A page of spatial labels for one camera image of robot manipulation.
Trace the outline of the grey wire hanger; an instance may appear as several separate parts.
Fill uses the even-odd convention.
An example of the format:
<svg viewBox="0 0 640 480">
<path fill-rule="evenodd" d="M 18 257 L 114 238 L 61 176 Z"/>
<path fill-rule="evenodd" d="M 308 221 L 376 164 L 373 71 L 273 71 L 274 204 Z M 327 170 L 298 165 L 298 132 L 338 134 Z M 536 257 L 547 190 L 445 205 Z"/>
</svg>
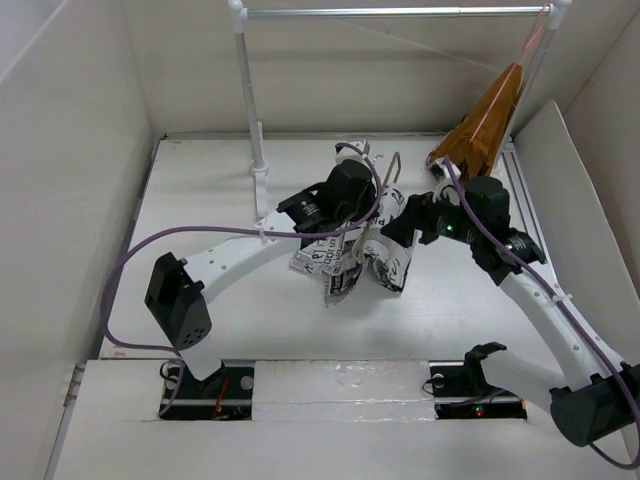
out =
<svg viewBox="0 0 640 480">
<path fill-rule="evenodd" d="M 386 188 L 390 183 L 397 183 L 402 171 L 401 155 L 398 151 L 394 152 L 386 170 L 382 186 Z"/>
</svg>

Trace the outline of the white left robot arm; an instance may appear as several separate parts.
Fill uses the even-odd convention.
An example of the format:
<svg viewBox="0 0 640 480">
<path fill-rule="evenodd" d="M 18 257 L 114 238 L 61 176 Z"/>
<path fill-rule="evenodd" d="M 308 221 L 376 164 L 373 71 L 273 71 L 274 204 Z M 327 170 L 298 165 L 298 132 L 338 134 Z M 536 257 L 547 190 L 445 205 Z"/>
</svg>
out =
<svg viewBox="0 0 640 480">
<path fill-rule="evenodd" d="M 208 305 L 236 281 L 302 243 L 363 219 L 375 194 L 371 169 L 347 159 L 325 181 L 281 201 L 255 231 L 184 260 L 171 253 L 156 260 L 144 302 L 184 359 L 188 384 L 196 393 L 212 396 L 223 382 L 224 364 L 214 346 Z"/>
</svg>

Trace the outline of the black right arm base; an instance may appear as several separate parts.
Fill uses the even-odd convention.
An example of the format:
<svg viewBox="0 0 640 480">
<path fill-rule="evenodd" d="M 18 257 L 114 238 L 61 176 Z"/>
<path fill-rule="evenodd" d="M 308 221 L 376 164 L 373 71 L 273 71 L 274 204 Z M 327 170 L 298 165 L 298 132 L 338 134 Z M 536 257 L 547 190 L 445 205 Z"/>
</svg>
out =
<svg viewBox="0 0 640 480">
<path fill-rule="evenodd" d="M 524 401 L 512 392 L 490 385 L 481 362 L 505 351 L 497 342 L 474 346 L 462 360 L 429 362 L 430 377 L 422 391 L 434 401 L 437 420 L 527 420 Z"/>
</svg>

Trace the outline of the newspaper print trousers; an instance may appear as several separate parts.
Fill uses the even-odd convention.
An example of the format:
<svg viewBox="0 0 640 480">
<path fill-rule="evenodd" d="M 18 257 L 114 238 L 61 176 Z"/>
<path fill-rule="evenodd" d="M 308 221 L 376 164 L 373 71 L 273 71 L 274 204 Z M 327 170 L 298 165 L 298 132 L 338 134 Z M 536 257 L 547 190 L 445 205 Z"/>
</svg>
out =
<svg viewBox="0 0 640 480">
<path fill-rule="evenodd" d="M 291 269 L 319 276 L 323 280 L 324 302 L 327 306 L 344 300 L 355 288 L 361 274 L 373 271 L 383 288 L 400 293 L 404 290 L 413 258 L 416 237 L 410 237 L 407 247 L 384 236 L 384 226 L 403 213 L 406 198 L 400 186 L 385 186 L 377 216 L 368 224 L 339 237 L 316 240 L 294 253 Z"/>
</svg>

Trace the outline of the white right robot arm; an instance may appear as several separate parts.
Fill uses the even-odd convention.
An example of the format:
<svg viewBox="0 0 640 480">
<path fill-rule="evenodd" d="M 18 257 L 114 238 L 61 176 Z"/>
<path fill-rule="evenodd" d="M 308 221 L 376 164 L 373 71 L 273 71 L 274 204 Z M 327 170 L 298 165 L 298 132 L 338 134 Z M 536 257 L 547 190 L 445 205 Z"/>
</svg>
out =
<svg viewBox="0 0 640 480">
<path fill-rule="evenodd" d="M 639 368 L 608 347 L 562 289 L 552 286 L 540 247 L 511 226 L 509 204 L 499 180 L 477 177 L 458 203 L 434 193 L 411 196 L 382 233 L 403 246 L 445 237 L 470 247 L 475 263 L 525 314 L 561 372 L 491 342 L 465 354 L 465 387 L 476 394 L 492 387 L 510 391 L 548 412 L 570 443 L 591 445 L 639 422 Z"/>
</svg>

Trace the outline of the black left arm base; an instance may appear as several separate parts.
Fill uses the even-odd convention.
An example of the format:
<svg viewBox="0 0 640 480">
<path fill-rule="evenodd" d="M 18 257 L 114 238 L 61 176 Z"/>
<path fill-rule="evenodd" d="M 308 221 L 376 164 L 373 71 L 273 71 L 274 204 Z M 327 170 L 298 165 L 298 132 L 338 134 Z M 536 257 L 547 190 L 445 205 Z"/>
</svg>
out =
<svg viewBox="0 0 640 480">
<path fill-rule="evenodd" d="M 254 362 L 231 362 L 205 381 L 177 360 L 159 369 L 163 392 L 158 416 L 167 421 L 245 421 L 252 418 Z"/>
</svg>

